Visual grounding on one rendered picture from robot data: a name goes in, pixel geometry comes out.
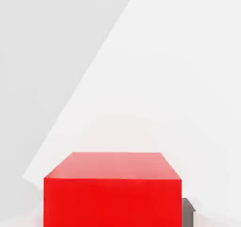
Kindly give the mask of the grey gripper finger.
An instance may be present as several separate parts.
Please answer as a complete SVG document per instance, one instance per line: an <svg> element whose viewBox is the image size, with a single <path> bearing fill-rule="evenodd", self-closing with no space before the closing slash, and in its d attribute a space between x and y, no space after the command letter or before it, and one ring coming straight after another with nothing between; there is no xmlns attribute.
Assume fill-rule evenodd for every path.
<svg viewBox="0 0 241 227"><path fill-rule="evenodd" d="M187 198L182 198L182 227L194 226L194 213L196 209Z"/></svg>

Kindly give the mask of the small red cube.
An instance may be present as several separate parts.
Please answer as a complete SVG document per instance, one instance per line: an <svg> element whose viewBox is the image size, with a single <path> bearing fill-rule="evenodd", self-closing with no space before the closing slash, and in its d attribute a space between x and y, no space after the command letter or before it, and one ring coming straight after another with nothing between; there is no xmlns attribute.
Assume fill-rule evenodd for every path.
<svg viewBox="0 0 241 227"><path fill-rule="evenodd" d="M72 153L44 178L43 227L182 227L182 180L160 153Z"/></svg>

